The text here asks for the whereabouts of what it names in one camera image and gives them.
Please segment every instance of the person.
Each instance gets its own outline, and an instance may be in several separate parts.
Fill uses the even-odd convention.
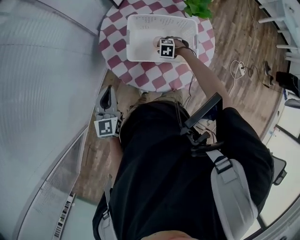
[[[181,55],[207,98],[223,98],[217,117],[220,151],[244,168],[251,198],[261,212],[273,174],[273,159],[253,128],[233,107],[218,77],[176,40]],[[210,183],[213,162],[206,153],[191,157],[191,143],[180,136],[176,92],[145,102],[145,94],[129,111],[119,138],[110,139],[112,178],[109,209],[118,240],[226,239]],[[95,239],[106,210],[105,195],[93,219]]]

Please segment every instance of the shoulder strap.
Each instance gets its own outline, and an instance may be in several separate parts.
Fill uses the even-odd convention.
[[[211,171],[211,188],[228,240],[240,240],[258,216],[242,165],[220,151],[206,152],[215,167]]]
[[[100,220],[98,232],[101,240],[118,240],[116,232],[113,227],[113,220],[109,213],[108,203],[111,199],[110,190],[112,187],[112,177],[109,175],[108,182],[104,187],[104,193],[106,198],[107,210],[103,213],[103,216]]]

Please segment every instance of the checkered tablecloth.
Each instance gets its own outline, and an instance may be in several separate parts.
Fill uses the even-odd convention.
[[[130,62],[126,57],[127,19],[132,14],[160,14],[184,17],[182,0],[124,0],[112,7],[100,31],[99,47],[107,67],[124,83],[157,92],[180,89],[190,84],[192,72],[185,63]],[[199,59],[209,66],[215,51],[215,37],[209,20],[193,17],[199,30]]]

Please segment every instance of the wooden floor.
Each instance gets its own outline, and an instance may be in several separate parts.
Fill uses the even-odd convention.
[[[214,0],[211,4],[213,12],[212,26],[216,37],[216,49],[210,69],[221,79],[226,89],[233,87],[233,78],[229,72],[233,60],[247,63],[252,44],[249,64],[257,66],[259,73],[254,70],[251,78],[246,74],[236,83],[231,92],[234,106],[240,114],[251,124],[258,135],[261,135],[274,112],[281,91],[270,90],[260,81],[268,84],[268,78],[264,74],[263,62],[267,60],[271,66],[271,74],[277,71],[287,71],[287,61],[284,61],[285,50],[277,49],[276,44],[285,44],[282,37],[272,23],[259,24],[260,18],[266,14],[258,8],[254,0],[250,0],[250,6],[255,19],[255,38],[251,13],[248,1],[241,0]],[[118,108],[123,113],[139,98],[138,89],[123,84],[112,72],[108,72],[103,87],[113,85],[118,99]],[[184,98],[188,96],[188,90],[182,90]],[[203,102],[205,95],[197,82],[192,84],[192,98],[187,110],[189,113],[196,111]],[[151,93],[149,100],[158,97],[159,94]],[[89,134],[85,143],[82,160],[82,171],[75,185],[75,192],[95,203],[102,196],[107,170],[110,167],[110,150],[106,140],[97,138],[94,124],[90,124]]]

